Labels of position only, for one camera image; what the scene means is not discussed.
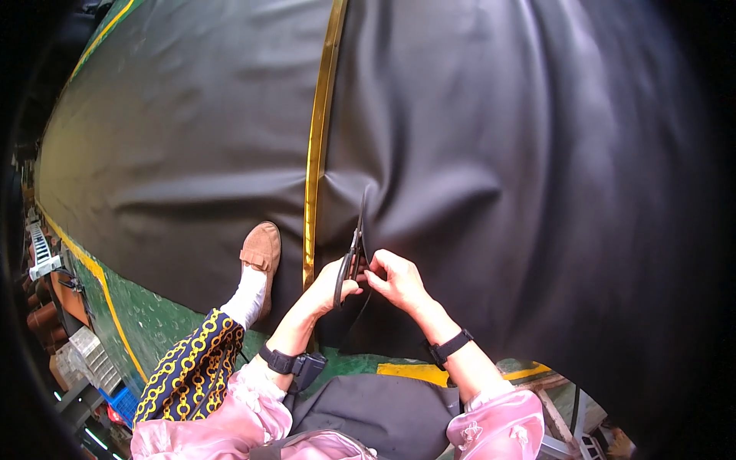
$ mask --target person's left hand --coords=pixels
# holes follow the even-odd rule
[[[317,279],[314,280],[312,286],[302,295],[302,299],[306,301],[306,305],[312,305],[312,314],[317,318],[326,314],[333,309],[333,301],[335,297],[335,284],[337,283],[338,272],[342,265],[342,259],[330,262],[319,273]],[[358,280],[345,280],[342,282],[342,293],[340,294],[340,302],[345,300],[350,294],[360,294],[363,289],[358,286],[358,282],[365,281],[366,275],[363,270],[358,270]]]

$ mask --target hand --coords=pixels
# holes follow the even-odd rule
[[[412,317],[417,315],[420,307],[434,303],[424,289],[417,266],[393,252],[376,251],[365,275],[374,291]],[[386,275],[386,281],[379,275]]]
[[[309,289],[302,295],[305,302],[311,307],[311,313],[320,318],[327,312],[333,309],[333,302],[335,297],[335,285],[337,283],[338,272],[342,265],[342,258],[330,262],[325,265],[325,268],[319,273],[317,279],[309,286]],[[360,294],[363,289],[358,286],[359,282],[365,281],[366,275],[361,273],[358,275],[357,280],[344,280],[342,282],[342,292],[340,294],[340,302],[345,300],[350,294]]]

